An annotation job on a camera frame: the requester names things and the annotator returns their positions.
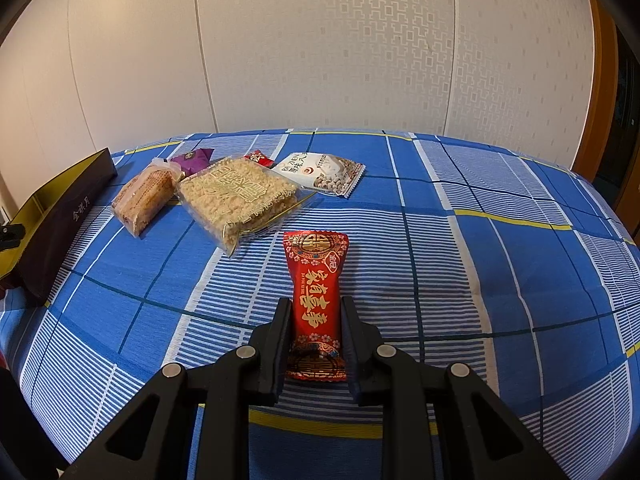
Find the small red package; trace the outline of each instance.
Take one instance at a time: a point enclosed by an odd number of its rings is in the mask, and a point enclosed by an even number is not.
[[[249,160],[257,162],[265,168],[270,168],[271,166],[273,166],[273,161],[260,150],[255,150],[254,152],[248,153],[244,156],[244,158],[248,158]]]
[[[293,280],[293,334],[287,375],[307,381],[345,381],[340,356],[340,287],[349,238],[331,231],[284,233]]]

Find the snack package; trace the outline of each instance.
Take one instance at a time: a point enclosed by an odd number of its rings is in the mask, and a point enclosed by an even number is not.
[[[227,256],[241,235],[256,232],[313,193],[244,156],[227,157],[178,186],[178,196]]]
[[[182,168],[184,176],[191,176],[194,173],[204,170],[209,166],[209,159],[213,153],[213,148],[198,148],[183,155],[174,156],[171,162],[177,162]]]
[[[364,169],[364,164],[340,156],[291,153],[273,171],[285,175],[306,189],[348,198]]]
[[[248,153],[244,156],[244,158],[248,158],[249,160],[257,162],[265,168],[270,168],[271,166],[273,166],[273,161],[260,150],[255,150],[254,152]]]
[[[129,180],[113,199],[113,215],[133,236],[140,236],[174,195],[175,186],[181,176],[180,164],[154,158],[144,170]]]
[[[293,231],[284,233],[282,242],[293,280],[287,375],[307,381],[345,381],[338,277],[349,238],[332,231]]]

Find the triangular cutout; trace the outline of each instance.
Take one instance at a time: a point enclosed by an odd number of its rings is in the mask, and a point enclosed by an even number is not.
[[[107,441],[107,451],[130,460],[140,460],[159,403],[160,397],[148,396]]]
[[[524,449],[515,433],[495,413],[495,410],[484,400],[484,397],[479,394],[473,394],[471,401],[476,410],[476,417],[480,425],[486,453],[491,460],[500,460]]]

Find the tablecloth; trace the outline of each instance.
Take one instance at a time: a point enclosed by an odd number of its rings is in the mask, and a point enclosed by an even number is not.
[[[108,207],[120,187],[155,156],[204,147],[367,169],[348,200],[318,197],[232,259],[176,202],[130,236]],[[178,136],[113,161],[47,307],[10,310],[19,289],[0,303],[0,349],[68,460],[162,364],[214,362],[268,322],[292,292],[282,232],[303,228],[349,235],[341,292],[386,342],[468,363],[572,479],[597,478],[638,428],[640,253],[571,171],[449,137],[318,128]],[[343,383],[287,380],[250,421],[252,480],[378,474],[381,411]]]

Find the purple snack package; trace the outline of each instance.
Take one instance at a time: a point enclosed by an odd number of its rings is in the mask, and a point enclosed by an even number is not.
[[[184,176],[187,177],[204,170],[210,164],[211,153],[213,148],[198,148],[192,152],[174,156],[171,161],[180,164]]]

